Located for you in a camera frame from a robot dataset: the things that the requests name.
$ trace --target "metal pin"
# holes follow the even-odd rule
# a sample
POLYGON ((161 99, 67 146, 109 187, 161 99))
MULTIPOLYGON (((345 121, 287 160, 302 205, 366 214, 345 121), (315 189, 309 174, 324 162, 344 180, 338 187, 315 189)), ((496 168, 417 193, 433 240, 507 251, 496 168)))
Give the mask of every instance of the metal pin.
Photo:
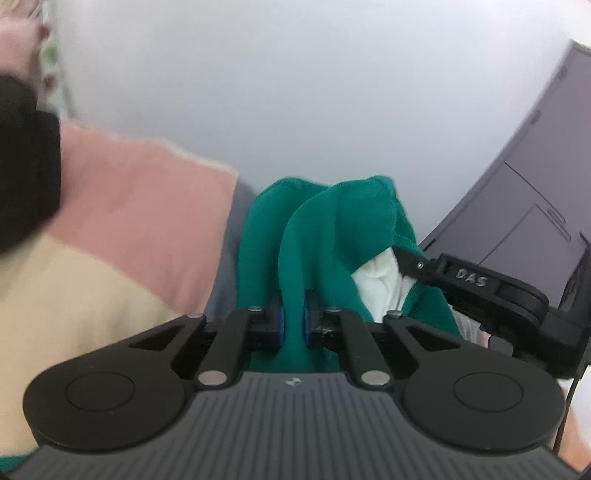
POLYGON ((369 370, 361 375, 361 381, 371 387, 383 387, 390 382, 390 375, 381 370, 369 370))
POLYGON ((228 381, 228 376, 219 370, 206 370, 199 374, 197 380, 208 387, 218 387, 228 381))

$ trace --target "green cloth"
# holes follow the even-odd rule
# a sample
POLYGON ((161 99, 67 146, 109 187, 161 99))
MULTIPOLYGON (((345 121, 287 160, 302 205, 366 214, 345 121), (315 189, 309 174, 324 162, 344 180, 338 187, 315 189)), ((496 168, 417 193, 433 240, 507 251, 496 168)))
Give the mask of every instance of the green cloth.
MULTIPOLYGON (((240 245, 238 307, 265 306, 280 291, 285 341, 279 353, 254 354, 250 369, 338 371, 336 354, 306 348, 302 327, 305 292, 316 290, 324 306, 356 310, 371 322, 351 274, 393 245, 423 254, 387 177, 332 187, 287 178, 262 192, 248 213, 240 245)), ((459 336, 437 288, 415 284, 403 311, 459 336)))
POLYGON ((0 472, 11 472, 27 458, 29 458, 28 455, 17 457, 0 457, 0 472))

